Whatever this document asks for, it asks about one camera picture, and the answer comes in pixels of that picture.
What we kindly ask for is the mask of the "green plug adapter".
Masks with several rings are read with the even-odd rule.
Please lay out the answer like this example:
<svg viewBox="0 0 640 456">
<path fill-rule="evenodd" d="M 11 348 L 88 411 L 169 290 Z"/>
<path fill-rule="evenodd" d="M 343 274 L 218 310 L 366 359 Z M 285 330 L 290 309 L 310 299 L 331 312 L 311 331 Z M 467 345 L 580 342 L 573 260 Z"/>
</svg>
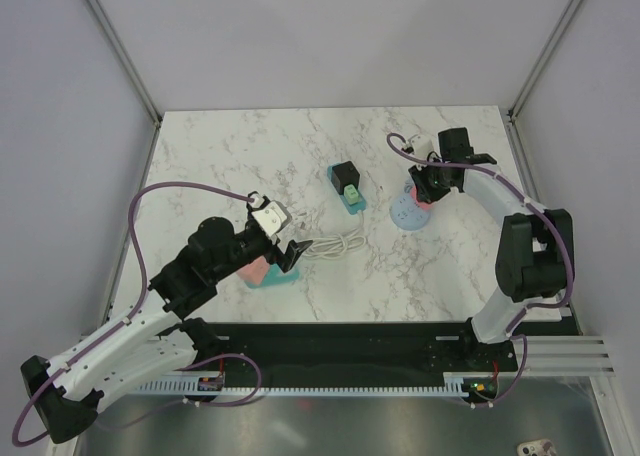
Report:
<svg viewBox="0 0 640 456">
<path fill-rule="evenodd" d="M 353 184 L 346 185 L 343 188 L 342 196 L 349 206 L 358 204 L 361 199 L 358 189 Z"/>
</svg>

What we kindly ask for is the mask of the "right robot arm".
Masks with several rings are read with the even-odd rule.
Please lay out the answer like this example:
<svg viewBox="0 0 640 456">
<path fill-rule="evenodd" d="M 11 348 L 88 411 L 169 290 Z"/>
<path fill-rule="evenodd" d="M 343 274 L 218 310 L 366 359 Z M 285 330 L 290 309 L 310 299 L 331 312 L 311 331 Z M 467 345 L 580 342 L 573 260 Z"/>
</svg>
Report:
<svg viewBox="0 0 640 456">
<path fill-rule="evenodd" d="M 564 209 L 551 210 L 530 199 L 501 171 L 497 160 L 477 153 L 464 127 L 438 134 L 438 150 L 417 135 L 402 143 L 414 163 L 409 175 L 418 203 L 432 205 L 456 190 L 477 203 L 500 226 L 495 262 L 497 288 L 470 319 L 472 336 L 458 344 L 467 368 L 483 368 L 494 357 L 492 344 L 509 339 L 526 313 L 556 309 L 550 300 L 571 295 L 575 271 L 573 220 Z"/>
</svg>

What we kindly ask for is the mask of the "blue rectangular power strip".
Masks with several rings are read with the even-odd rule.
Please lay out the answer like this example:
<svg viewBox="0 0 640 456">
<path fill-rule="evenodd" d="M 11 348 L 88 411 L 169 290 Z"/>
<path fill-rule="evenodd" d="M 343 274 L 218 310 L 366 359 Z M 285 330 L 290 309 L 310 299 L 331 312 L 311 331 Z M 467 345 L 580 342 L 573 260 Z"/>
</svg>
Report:
<svg viewBox="0 0 640 456">
<path fill-rule="evenodd" d="M 359 188 L 360 173 L 352 161 L 329 166 L 327 178 L 349 214 L 366 210 L 367 202 Z"/>
</svg>

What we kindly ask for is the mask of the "right aluminium frame post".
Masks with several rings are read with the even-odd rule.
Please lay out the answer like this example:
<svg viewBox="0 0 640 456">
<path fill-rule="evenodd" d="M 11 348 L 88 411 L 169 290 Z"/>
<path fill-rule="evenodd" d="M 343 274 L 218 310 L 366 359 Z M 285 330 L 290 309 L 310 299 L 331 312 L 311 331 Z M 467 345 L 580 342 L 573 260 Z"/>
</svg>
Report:
<svg viewBox="0 0 640 456">
<path fill-rule="evenodd" d="M 550 34 L 536 57 L 534 64 L 520 87 L 513 103 L 506 110 L 507 121 L 514 125 L 529 101 L 539 80 L 544 75 L 573 22 L 587 0 L 568 0 Z"/>
</svg>

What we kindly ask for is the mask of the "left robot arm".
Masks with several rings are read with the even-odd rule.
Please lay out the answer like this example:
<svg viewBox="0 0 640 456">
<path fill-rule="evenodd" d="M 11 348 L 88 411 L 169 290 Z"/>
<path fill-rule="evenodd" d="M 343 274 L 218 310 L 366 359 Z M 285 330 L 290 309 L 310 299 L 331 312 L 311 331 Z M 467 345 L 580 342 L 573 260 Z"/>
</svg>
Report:
<svg viewBox="0 0 640 456">
<path fill-rule="evenodd" d="M 221 281 L 260 258 L 289 272 L 312 243 L 292 240 L 280 249 L 287 223 L 270 207 L 250 212 L 241 232 L 225 218 L 204 220 L 172 261 L 142 279 L 133 306 L 58 355 L 27 359 L 20 367 L 27 406 L 45 436 L 65 443 L 140 384 L 191 364 L 215 365 L 220 347 L 192 313 L 216 296 Z"/>
</svg>

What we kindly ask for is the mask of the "pink plug adapter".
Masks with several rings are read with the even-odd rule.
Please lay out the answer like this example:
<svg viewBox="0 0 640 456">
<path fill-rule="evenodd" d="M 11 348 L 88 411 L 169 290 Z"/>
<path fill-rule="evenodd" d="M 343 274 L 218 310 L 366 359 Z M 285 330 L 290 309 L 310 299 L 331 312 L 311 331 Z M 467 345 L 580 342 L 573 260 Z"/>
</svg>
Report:
<svg viewBox="0 0 640 456">
<path fill-rule="evenodd" d="M 430 211 L 432 208 L 431 203 L 422 202 L 418 199 L 417 188 L 413 186 L 409 191 L 409 196 L 412 198 L 413 202 L 417 207 L 422 209 L 423 211 Z"/>
</svg>

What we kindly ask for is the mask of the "pink cube socket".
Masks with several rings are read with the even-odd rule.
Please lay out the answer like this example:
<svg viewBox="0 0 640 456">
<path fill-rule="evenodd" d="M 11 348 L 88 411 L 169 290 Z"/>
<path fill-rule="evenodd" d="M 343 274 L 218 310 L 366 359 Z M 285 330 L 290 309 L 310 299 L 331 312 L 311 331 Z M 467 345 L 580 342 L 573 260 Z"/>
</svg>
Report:
<svg viewBox="0 0 640 456">
<path fill-rule="evenodd" d="M 240 268 L 236 275 L 249 287 L 260 287 L 270 271 L 270 264 L 264 256 Z"/>
</svg>

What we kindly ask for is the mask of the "blue round power strip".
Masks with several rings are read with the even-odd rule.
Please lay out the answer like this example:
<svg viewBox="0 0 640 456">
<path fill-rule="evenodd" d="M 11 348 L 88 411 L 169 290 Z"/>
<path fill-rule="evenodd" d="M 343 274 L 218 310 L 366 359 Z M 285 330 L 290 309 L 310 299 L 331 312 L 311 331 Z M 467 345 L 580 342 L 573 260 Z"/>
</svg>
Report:
<svg viewBox="0 0 640 456">
<path fill-rule="evenodd" d="M 431 206 L 418 202 L 411 193 L 401 194 L 390 207 L 392 222 L 404 231 L 417 231 L 424 228 L 430 216 Z"/>
</svg>

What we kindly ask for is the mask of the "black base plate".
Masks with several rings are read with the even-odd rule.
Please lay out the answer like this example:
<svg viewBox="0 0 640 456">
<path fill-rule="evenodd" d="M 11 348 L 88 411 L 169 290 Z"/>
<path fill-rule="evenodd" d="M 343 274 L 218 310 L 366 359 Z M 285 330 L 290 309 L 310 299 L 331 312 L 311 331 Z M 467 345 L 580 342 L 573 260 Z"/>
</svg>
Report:
<svg viewBox="0 0 640 456">
<path fill-rule="evenodd" d="M 514 372 L 512 343 L 477 343 L 467 323 L 207 323 L 183 326 L 196 359 L 231 380 L 277 383 L 427 383 L 451 373 Z"/>
</svg>

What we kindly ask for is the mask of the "black cube charger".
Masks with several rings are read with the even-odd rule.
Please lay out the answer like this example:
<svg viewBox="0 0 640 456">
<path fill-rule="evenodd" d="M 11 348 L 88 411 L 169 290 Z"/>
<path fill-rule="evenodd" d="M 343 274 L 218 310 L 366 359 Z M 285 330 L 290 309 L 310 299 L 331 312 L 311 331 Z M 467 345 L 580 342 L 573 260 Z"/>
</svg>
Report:
<svg viewBox="0 0 640 456">
<path fill-rule="evenodd" d="M 348 186 L 358 189 L 360 173 L 352 161 L 345 161 L 329 169 L 329 179 L 339 195 L 343 195 Z"/>
</svg>

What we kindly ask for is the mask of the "aluminium frame post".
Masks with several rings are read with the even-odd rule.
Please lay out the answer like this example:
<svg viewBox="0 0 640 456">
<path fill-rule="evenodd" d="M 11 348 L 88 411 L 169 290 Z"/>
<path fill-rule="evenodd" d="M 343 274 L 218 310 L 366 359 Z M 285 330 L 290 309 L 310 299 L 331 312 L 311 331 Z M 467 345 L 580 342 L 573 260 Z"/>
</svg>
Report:
<svg viewBox="0 0 640 456">
<path fill-rule="evenodd" d="M 573 22 L 587 0 L 568 0 L 550 34 L 536 57 L 534 64 L 520 87 L 513 103 L 506 110 L 507 121 L 514 125 L 529 101 L 539 80 L 544 75 Z"/>
<path fill-rule="evenodd" d="M 89 14 L 96 23 L 98 29 L 103 35 L 109 49 L 113 53 L 118 65 L 124 72 L 124 75 L 130 84 L 137 99 L 144 108 L 149 119 L 155 128 L 159 128 L 162 123 L 162 115 L 158 106 L 147 89 L 134 61 L 122 42 L 111 18 L 109 17 L 104 5 L 100 0 L 82 0 Z"/>
</svg>

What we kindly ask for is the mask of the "left aluminium frame post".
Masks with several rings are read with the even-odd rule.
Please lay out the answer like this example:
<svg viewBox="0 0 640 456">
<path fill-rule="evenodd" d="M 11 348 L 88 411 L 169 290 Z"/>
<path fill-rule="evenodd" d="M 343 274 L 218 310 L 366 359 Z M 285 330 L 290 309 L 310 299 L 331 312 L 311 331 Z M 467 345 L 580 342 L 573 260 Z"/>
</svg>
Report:
<svg viewBox="0 0 640 456">
<path fill-rule="evenodd" d="M 130 84 L 137 99 L 144 108 L 149 119 L 155 128 L 159 128 L 162 123 L 162 115 L 158 106 L 147 89 L 134 61 L 122 42 L 111 18 L 109 17 L 104 5 L 100 0 L 82 0 L 89 14 L 96 23 L 98 29 L 103 35 L 109 49 L 113 53 L 118 65 L 124 72 L 124 75 Z"/>
</svg>

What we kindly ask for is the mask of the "teal triangular power strip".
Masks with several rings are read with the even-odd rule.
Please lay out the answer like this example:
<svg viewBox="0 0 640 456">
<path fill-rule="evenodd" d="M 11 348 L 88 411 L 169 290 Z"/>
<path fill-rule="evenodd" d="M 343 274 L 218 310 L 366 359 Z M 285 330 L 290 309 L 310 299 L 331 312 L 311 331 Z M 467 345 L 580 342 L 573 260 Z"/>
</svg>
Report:
<svg viewBox="0 0 640 456">
<path fill-rule="evenodd" d="M 271 265 L 265 276 L 256 285 L 256 288 L 266 288 L 293 283 L 298 280 L 299 276 L 300 272 L 297 267 L 292 268 L 288 272 L 283 272 L 277 265 Z"/>
</svg>

